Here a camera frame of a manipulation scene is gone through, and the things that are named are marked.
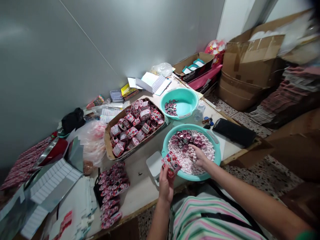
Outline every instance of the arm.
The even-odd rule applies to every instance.
[[[170,204],[173,198],[174,178],[168,177],[167,165],[161,169],[159,177],[159,199],[153,214],[152,224],[147,240],[165,240],[168,233]]]
[[[295,239],[300,233],[312,230],[301,218],[283,204],[255,187],[232,176],[210,161],[196,146],[196,164],[223,187],[258,223],[278,239]]]

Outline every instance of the cardboard box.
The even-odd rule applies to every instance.
[[[217,75],[219,74],[221,68],[222,65],[212,66],[208,72],[188,83],[189,87],[199,93],[205,94],[206,91],[208,91],[213,85],[216,85]]]
[[[140,92],[139,89],[131,88],[129,86],[129,83],[121,88],[121,95],[124,98],[124,100],[128,100],[132,98],[134,95],[137,95],[139,92]]]
[[[272,133],[271,154],[305,181],[320,182],[320,108],[307,112]]]
[[[268,143],[266,140],[260,138],[261,144],[254,147],[247,153],[238,157],[237,160],[230,163],[232,166],[237,166],[241,168],[250,168],[256,163],[260,162],[265,156],[271,154],[274,151],[272,144]]]
[[[259,25],[231,39],[226,45],[222,70],[245,83],[263,88],[276,85],[283,73],[280,69],[284,68],[284,61],[277,58],[284,35],[248,40],[259,31],[273,31],[307,11]]]
[[[182,72],[184,67],[190,66],[191,64],[193,64],[193,61],[197,60],[198,58],[200,58],[202,61],[204,61],[205,65],[197,68],[196,70],[192,71],[191,73],[184,74]],[[211,69],[213,59],[214,59],[214,56],[211,54],[208,54],[208,53],[199,52],[199,53],[193,54],[192,56],[187,57],[183,61],[173,65],[173,67],[175,68],[174,73],[182,81],[184,81],[185,83],[189,83],[193,79],[195,79],[195,78],[201,76],[202,74],[204,74],[205,72],[209,71]]]
[[[148,101],[150,101],[153,105],[155,105],[149,98],[145,98]],[[106,145],[106,150],[107,150],[107,157],[109,160],[112,161],[120,161],[123,162],[126,160],[127,157],[129,157],[130,155],[132,155],[133,153],[135,153],[138,149],[140,149],[145,143],[147,143],[148,141],[150,141],[154,136],[156,136],[159,132],[161,132],[164,128],[166,128],[169,124],[170,121],[169,119],[163,114],[163,112],[161,111],[161,109],[158,107],[158,111],[164,116],[164,123],[162,124],[162,126],[157,129],[155,132],[153,132],[149,137],[145,138],[142,142],[140,142],[137,146],[135,146],[134,148],[132,148],[129,151],[126,151],[124,154],[122,154],[120,157],[116,158],[112,152],[113,147],[111,146],[111,138],[110,138],[110,129],[111,127],[113,127],[114,125],[118,124],[118,121],[120,118],[124,118],[126,116],[126,111],[125,109],[120,112],[114,119],[112,119],[107,127],[106,130],[104,132],[104,143]]]
[[[241,82],[222,71],[216,91],[217,96],[222,101],[237,111],[243,111],[254,105],[259,100],[260,95],[267,89]]]

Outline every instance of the person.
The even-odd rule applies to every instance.
[[[218,187],[204,186],[207,190],[197,197],[187,196],[172,203],[174,178],[167,176],[166,166],[161,169],[159,199],[147,240],[167,239],[170,214],[174,218],[173,239],[267,239],[267,231],[277,239],[316,239],[316,232],[285,205],[232,176],[210,161],[201,149],[190,146],[196,153],[195,164],[226,194]]]

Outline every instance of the white foam beads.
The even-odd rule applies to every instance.
[[[209,139],[203,134],[199,133],[195,130],[190,130],[191,136],[193,138],[197,138],[200,136],[202,142],[206,145],[205,148],[202,148],[201,150],[203,153],[207,156],[207,158],[211,161],[214,160],[214,152],[212,143],[209,141]],[[172,145],[171,141],[173,139],[170,138],[168,143],[168,150],[172,151],[174,155],[178,158],[178,160],[181,163],[181,170],[187,174],[190,175],[201,175],[205,173],[205,171],[201,168],[195,165],[194,163],[197,161],[196,153],[193,150],[192,147],[189,147],[186,153],[182,152],[183,148],[179,148],[177,145]]]

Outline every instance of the black strap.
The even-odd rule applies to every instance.
[[[213,182],[212,179],[210,179],[208,181],[210,187],[212,187],[214,190],[216,190],[216,192],[220,195],[220,197],[225,200],[227,203],[229,203],[232,207],[234,207],[235,209],[237,209],[247,220],[248,222],[251,224],[252,226],[252,230],[256,231],[257,233],[261,234],[265,239],[268,239],[263,231],[261,230],[261,228],[259,227],[259,225],[257,224],[257,222],[250,216],[249,213],[246,212],[246,210],[244,210],[238,203],[232,201],[230,198],[228,198],[227,196],[225,196],[221,190],[216,186],[216,184]]]
[[[241,227],[249,228],[252,231],[256,232],[256,230],[252,226],[250,226],[249,224],[247,224],[245,222],[242,222],[242,221],[236,219],[235,217],[227,215],[227,214],[222,214],[222,213],[201,213],[201,217],[220,219],[222,221],[234,223],[234,224],[236,224],[238,226],[241,226]]]

